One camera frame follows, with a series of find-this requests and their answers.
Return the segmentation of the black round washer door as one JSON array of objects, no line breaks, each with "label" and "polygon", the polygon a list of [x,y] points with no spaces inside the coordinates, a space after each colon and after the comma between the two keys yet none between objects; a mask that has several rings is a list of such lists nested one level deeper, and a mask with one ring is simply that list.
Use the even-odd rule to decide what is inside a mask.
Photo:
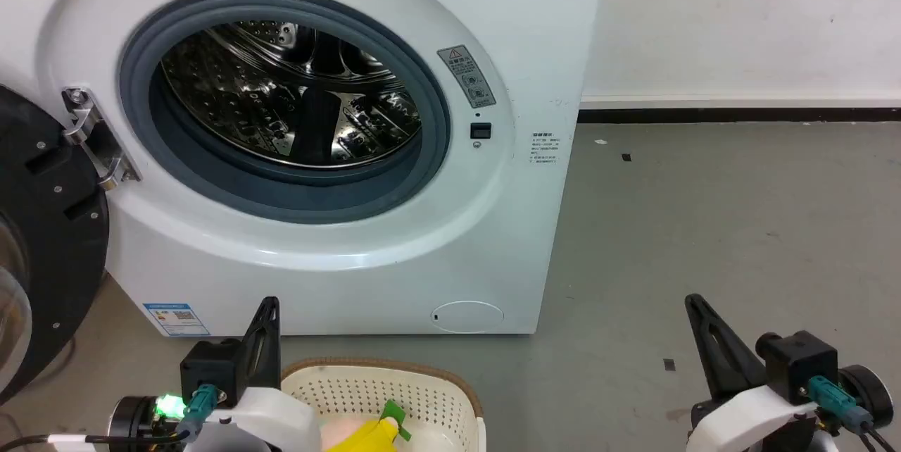
[{"label": "black round washer door", "polygon": [[101,286],[109,240],[106,193],[61,124],[0,85],[0,228],[19,255],[15,273],[31,337],[0,405],[31,384],[70,343]]}]

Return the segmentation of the small printed text label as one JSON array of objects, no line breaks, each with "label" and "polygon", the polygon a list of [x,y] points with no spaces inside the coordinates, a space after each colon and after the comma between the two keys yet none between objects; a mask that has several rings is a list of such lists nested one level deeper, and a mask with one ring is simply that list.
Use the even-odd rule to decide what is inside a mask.
[{"label": "small printed text label", "polygon": [[561,140],[553,132],[534,132],[529,144],[529,161],[533,164],[555,164],[559,160]]}]

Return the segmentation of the black wall baseboard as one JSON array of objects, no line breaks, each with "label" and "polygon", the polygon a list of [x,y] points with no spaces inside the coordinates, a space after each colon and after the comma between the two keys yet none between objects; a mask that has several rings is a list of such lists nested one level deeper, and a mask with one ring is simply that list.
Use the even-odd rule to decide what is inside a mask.
[{"label": "black wall baseboard", "polygon": [[901,122],[901,108],[628,108],[583,109],[589,124]]}]

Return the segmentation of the oval drain filter cover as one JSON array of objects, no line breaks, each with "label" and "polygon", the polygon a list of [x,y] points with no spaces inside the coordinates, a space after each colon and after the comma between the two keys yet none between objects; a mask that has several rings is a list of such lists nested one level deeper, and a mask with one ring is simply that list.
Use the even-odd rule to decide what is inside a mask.
[{"label": "oval drain filter cover", "polygon": [[483,334],[498,328],[504,312],[482,301],[453,301],[436,307],[430,315],[431,323],[449,334]]}]

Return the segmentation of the stainless steel washing machine drum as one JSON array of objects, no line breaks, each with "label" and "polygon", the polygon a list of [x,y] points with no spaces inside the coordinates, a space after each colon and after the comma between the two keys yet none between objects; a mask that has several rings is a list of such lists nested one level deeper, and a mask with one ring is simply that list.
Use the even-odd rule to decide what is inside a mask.
[{"label": "stainless steel washing machine drum", "polygon": [[199,127],[290,168],[376,163],[421,131],[411,93],[379,58],[299,23],[214,25],[174,44],[160,67]]}]

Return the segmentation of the metal door hinge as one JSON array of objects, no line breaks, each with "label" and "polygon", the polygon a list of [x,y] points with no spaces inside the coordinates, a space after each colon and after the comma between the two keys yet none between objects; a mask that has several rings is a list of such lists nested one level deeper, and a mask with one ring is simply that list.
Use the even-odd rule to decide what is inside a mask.
[{"label": "metal door hinge", "polygon": [[94,94],[86,87],[65,87],[61,98],[72,119],[72,127],[63,131],[63,137],[88,156],[97,185],[109,192],[126,182],[141,182],[141,174],[101,112]]}]

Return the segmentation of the grey rubber door gasket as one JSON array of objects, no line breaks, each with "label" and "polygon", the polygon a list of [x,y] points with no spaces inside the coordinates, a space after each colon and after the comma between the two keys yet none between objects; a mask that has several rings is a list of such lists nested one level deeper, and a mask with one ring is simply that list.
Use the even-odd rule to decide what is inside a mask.
[{"label": "grey rubber door gasket", "polygon": [[[386,159],[338,170],[258,160],[209,134],[174,97],[160,60],[199,30],[251,20],[324,30],[379,58],[411,93],[421,131]],[[392,211],[431,183],[451,143],[446,94],[422,54],[383,23],[335,0],[171,1],[129,35],[117,86],[132,131],[169,176],[209,201],[289,224],[341,224]]]}]

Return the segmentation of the grey warning sticker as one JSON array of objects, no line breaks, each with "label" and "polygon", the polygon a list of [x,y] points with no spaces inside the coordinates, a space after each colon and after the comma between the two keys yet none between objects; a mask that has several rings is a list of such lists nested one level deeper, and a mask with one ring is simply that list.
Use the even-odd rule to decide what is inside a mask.
[{"label": "grey warning sticker", "polygon": [[496,98],[491,87],[465,45],[445,48],[436,53],[457,80],[471,108],[495,106]]}]

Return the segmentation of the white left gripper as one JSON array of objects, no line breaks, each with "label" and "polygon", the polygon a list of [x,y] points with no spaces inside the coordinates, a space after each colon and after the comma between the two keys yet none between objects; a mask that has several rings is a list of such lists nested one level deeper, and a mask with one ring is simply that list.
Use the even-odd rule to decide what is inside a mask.
[{"label": "white left gripper", "polygon": [[247,388],[232,409],[206,419],[189,452],[321,452],[318,414],[281,384],[279,298],[262,299],[242,339],[239,374]]}]

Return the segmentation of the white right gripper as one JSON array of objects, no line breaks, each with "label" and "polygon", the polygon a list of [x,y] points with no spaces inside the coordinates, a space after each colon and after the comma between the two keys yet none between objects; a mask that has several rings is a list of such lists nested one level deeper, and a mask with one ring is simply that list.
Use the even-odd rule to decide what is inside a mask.
[{"label": "white right gripper", "polygon": [[695,404],[686,452],[764,452],[765,439],[803,420],[814,421],[813,436],[798,452],[823,452],[819,405],[809,398],[809,385],[795,392],[801,404],[791,403],[765,385],[762,361],[707,299],[689,294],[684,303],[711,398]]}]

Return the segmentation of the white perforated laundry basket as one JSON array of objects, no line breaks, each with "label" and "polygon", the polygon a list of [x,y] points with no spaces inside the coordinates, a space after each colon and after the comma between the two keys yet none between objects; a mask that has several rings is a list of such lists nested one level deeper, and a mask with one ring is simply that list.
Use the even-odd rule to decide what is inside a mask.
[{"label": "white perforated laundry basket", "polygon": [[460,376],[418,363],[357,357],[317,357],[281,375],[283,392],[308,404],[320,425],[343,416],[377,419],[389,400],[408,414],[409,441],[398,452],[486,452],[484,412]]}]

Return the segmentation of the blue energy label sticker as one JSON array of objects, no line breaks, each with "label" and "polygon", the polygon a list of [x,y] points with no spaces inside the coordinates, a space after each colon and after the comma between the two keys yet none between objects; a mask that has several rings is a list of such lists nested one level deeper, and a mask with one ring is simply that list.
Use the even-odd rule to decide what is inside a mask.
[{"label": "blue energy label sticker", "polygon": [[209,337],[202,320],[186,303],[145,303],[149,317],[168,337]]}]

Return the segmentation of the white front-load washing machine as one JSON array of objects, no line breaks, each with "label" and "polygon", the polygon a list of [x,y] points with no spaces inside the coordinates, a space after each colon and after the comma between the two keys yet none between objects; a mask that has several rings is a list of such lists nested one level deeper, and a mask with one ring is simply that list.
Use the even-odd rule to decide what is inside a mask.
[{"label": "white front-load washing machine", "polygon": [[[262,299],[283,334],[448,334],[431,312],[482,301],[504,312],[485,334],[538,326],[599,0],[335,0],[408,40],[446,94],[446,160],[412,201],[373,218],[297,225],[209,201],[169,176],[122,108],[118,65],[131,32],[174,0],[0,0],[0,85],[72,127],[61,90],[86,87],[141,182],[106,193],[104,274],[145,303],[186,303],[210,336],[238,336]],[[496,98],[471,108],[438,50],[465,45]],[[492,138],[470,139],[471,123]],[[529,161],[534,132],[561,140]]]}]

